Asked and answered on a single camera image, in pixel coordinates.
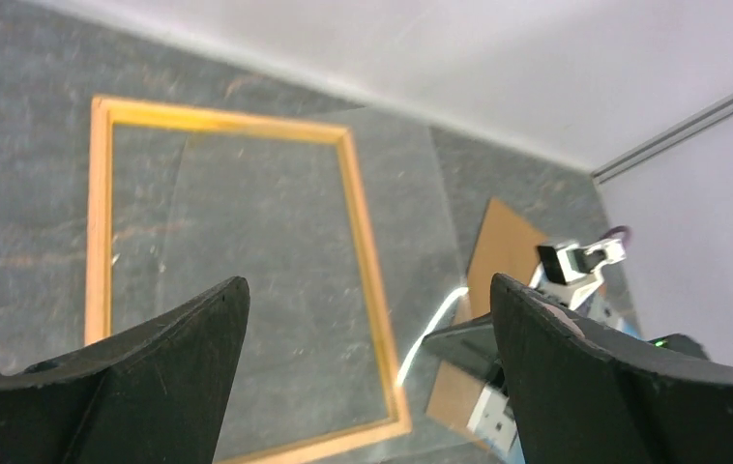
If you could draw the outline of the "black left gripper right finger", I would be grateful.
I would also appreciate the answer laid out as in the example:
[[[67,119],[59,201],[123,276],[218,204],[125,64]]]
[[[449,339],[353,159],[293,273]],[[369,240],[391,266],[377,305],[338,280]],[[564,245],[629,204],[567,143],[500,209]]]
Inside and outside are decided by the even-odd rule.
[[[490,315],[530,463],[733,463],[733,366],[656,346],[507,275]]]

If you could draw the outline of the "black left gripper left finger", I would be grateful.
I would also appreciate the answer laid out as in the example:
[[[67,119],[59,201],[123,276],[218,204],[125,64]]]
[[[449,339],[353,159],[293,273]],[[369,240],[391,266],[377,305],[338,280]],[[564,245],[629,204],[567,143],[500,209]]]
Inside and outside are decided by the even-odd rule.
[[[0,373],[0,463],[209,463],[249,285],[227,279],[140,325]]]

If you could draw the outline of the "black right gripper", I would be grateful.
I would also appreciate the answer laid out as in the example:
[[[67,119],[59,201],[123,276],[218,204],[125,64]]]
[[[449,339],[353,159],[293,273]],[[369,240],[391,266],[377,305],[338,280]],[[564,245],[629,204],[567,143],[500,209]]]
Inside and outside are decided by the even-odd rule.
[[[692,337],[682,333],[644,341],[660,348],[707,360],[704,347]],[[481,316],[427,334],[423,338],[422,348],[499,392],[508,391],[491,316]]]

